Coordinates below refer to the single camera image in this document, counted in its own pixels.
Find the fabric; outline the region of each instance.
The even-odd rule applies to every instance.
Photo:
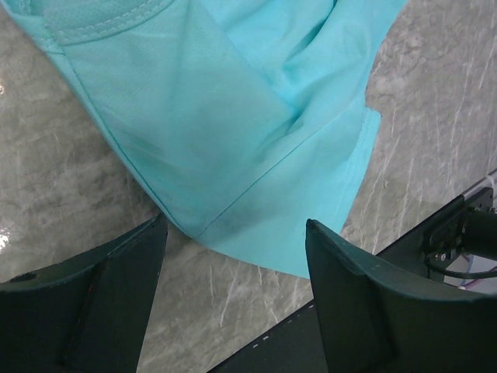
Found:
[[[0,0],[169,219],[308,277],[308,218],[339,232],[380,116],[364,92],[405,0]]]

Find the black cable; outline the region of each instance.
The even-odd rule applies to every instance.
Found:
[[[487,270],[485,272],[474,272],[474,273],[454,272],[453,270],[444,270],[443,268],[440,268],[432,264],[429,256],[427,256],[425,259],[425,265],[433,272],[437,272],[439,274],[443,274],[449,277],[461,278],[463,280],[481,280],[485,278],[497,277],[497,271],[490,271],[490,270]]]

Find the marble surface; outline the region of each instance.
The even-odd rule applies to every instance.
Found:
[[[497,168],[496,0],[411,0],[368,104],[383,115],[343,235],[377,253]],[[156,207],[0,9],[0,281],[90,249]],[[308,281],[173,230],[138,371],[205,372],[311,299]]]

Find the seam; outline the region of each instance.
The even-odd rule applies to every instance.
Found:
[[[168,215],[168,218],[169,220],[171,221],[171,223],[173,223],[180,231],[182,232],[187,232],[185,229],[183,229],[183,227],[178,224],[178,222],[174,219],[174,217],[172,216],[172,214],[169,212],[169,210],[166,208],[166,206],[162,203],[161,199],[158,198],[157,194],[155,194],[155,192],[153,191],[152,188],[150,188],[150,186],[148,185],[147,183],[147,180],[141,175],[141,173],[137,170],[136,166],[134,165],[134,163],[127,157],[126,153],[123,151],[123,149],[120,147],[119,143],[117,142],[117,140],[115,139],[115,137],[113,136],[113,134],[110,132],[109,128],[104,124],[104,121],[103,119],[101,118],[100,116],[100,113],[98,112],[98,110],[96,109],[95,107],[95,104],[93,103],[92,99],[90,98],[89,94],[86,92],[86,87],[83,85],[81,79],[79,78],[79,75],[76,73],[76,70],[71,62],[71,60],[67,57],[67,55],[65,54],[64,50],[62,50],[62,53],[64,55],[64,58],[66,60],[66,62],[68,63],[68,65],[71,67],[71,70],[72,70],[72,73],[74,74],[76,80],[78,81],[78,84],[80,85],[81,87],[81,90],[87,100],[87,102],[89,103],[89,105],[92,106],[93,108],[93,111],[95,112],[95,115],[97,116],[97,119],[96,122],[100,122],[101,124],[103,124],[102,126],[99,126],[97,125],[97,127],[99,128],[100,132],[102,133],[103,137],[106,139],[107,141],[107,138],[111,139],[112,140],[112,144],[111,144],[111,147],[115,147],[117,148],[119,151],[117,152],[118,154],[120,153],[121,157],[126,159],[127,160],[127,163],[128,165],[130,166],[130,168],[132,168],[133,171],[136,172],[136,175],[139,177],[139,180],[137,180],[139,183],[142,183],[143,185],[142,186],[145,186],[144,189],[146,189],[146,191],[148,192],[149,195],[151,195],[152,199],[154,200],[154,202],[158,205],[158,207],[164,211],[167,215]]]
[[[363,121],[361,123],[361,131],[360,131],[360,134],[359,134],[359,141],[356,143],[356,146],[354,147],[354,149],[352,150],[352,152],[350,153],[351,155],[354,154],[357,150],[357,148],[361,145],[364,144],[364,142],[366,142],[366,135],[367,135],[367,132],[369,132],[368,128],[366,128],[366,124],[369,123],[369,117],[370,117],[370,112],[369,110],[365,107],[364,108],[364,114],[363,114]],[[357,162],[354,162],[354,163],[350,163],[349,164],[349,167],[347,169],[347,174],[346,174],[346,184],[347,186],[350,185],[351,183],[351,177],[350,177],[350,173],[352,171],[352,167],[353,165],[355,165]],[[337,208],[335,209],[335,213],[333,214],[333,219],[336,219],[336,215],[339,213],[339,210],[343,204],[343,195],[345,194],[345,191],[348,190],[349,188],[343,188],[342,189],[342,193],[340,194],[340,198],[339,198],[339,202],[337,203]]]
[[[365,117],[366,117],[366,108],[364,108],[364,115],[363,115],[363,122],[362,122],[362,126],[364,125],[364,122],[365,122]],[[319,131],[321,131],[323,128],[325,128],[328,124],[330,124],[331,122],[333,122],[334,120],[338,119],[339,115],[336,116],[334,119],[328,121],[325,125],[323,125],[322,127],[318,128],[316,131],[314,131],[313,133],[309,134],[309,136],[307,136],[302,142],[300,142],[297,146],[295,146],[295,148],[293,148],[292,150],[290,150],[282,159],[280,159],[278,162],[276,162],[274,165],[272,165],[271,167],[269,167],[256,181],[254,181],[252,184],[250,184],[250,186],[242,193],[240,194],[237,198],[235,198],[235,200],[233,202],[231,202],[229,204],[228,207],[226,207],[216,218],[214,218],[209,224],[207,224],[207,226],[202,230],[202,232],[200,232],[198,235],[195,235],[194,238],[197,239],[199,237],[201,237],[201,235],[203,233],[205,233],[205,231],[213,224],[216,222],[216,220],[218,218],[220,218],[227,210],[229,210],[231,208],[231,206],[233,206],[234,204],[236,204],[238,202],[238,200],[240,200],[243,196],[245,196],[251,189],[253,186],[255,186],[264,176],[266,176],[272,169],[274,169],[275,167],[277,167],[281,162],[283,162],[290,154],[292,154],[293,152],[295,152],[297,149],[299,149],[299,147],[301,147],[303,145],[303,143],[305,143],[307,140],[309,140],[310,138],[312,138],[313,136],[315,136]],[[357,146],[358,144],[356,144],[356,146],[354,147],[353,151],[350,153],[350,154],[353,154],[356,149],[357,149]],[[352,166],[350,165],[349,166],[349,170],[347,172],[347,178],[349,178],[349,174],[350,174],[350,168]],[[342,203],[342,200],[343,200],[343,194],[345,193],[345,190],[343,190],[342,192],[342,195],[340,197],[340,203]]]
[[[31,37],[33,40],[38,40],[38,41],[55,41],[53,38],[50,37]]]
[[[147,2],[144,2],[143,4],[141,4],[140,6],[138,6],[137,8],[133,8],[130,11],[124,13],[124,14],[121,14],[121,15],[115,17],[115,18],[112,18],[112,19],[108,19],[107,21],[104,21],[104,22],[96,23],[95,25],[89,25],[89,26],[85,26],[85,27],[79,27],[77,29],[58,30],[57,33],[61,36],[60,42],[68,42],[72,38],[76,37],[74,35],[70,36],[68,34],[72,34],[72,33],[74,34],[74,33],[80,33],[80,32],[84,33],[86,30],[93,30],[93,29],[96,29],[99,26],[104,26],[104,25],[115,23],[116,21],[119,21],[120,19],[125,18],[125,17],[129,16],[132,13],[136,13],[136,12],[141,11],[144,7],[146,7],[147,5],[150,5],[152,2],[155,2],[155,1],[156,0],[147,0]],[[138,14],[136,17],[131,18],[131,19],[127,20],[124,23],[120,23],[119,25],[114,26],[114,27],[110,27],[108,29],[105,28],[103,30],[97,30],[97,31],[93,31],[91,33],[87,33],[87,34],[84,35],[84,37],[88,38],[88,37],[98,36],[98,35],[101,35],[103,33],[110,33],[110,32],[112,32],[114,30],[117,30],[119,28],[127,26],[130,23],[140,21],[141,19],[146,18],[150,13],[155,12],[158,8],[161,8],[167,1],[168,0],[164,0],[164,1],[159,2],[152,9],[149,9],[147,12],[144,12],[142,14]]]

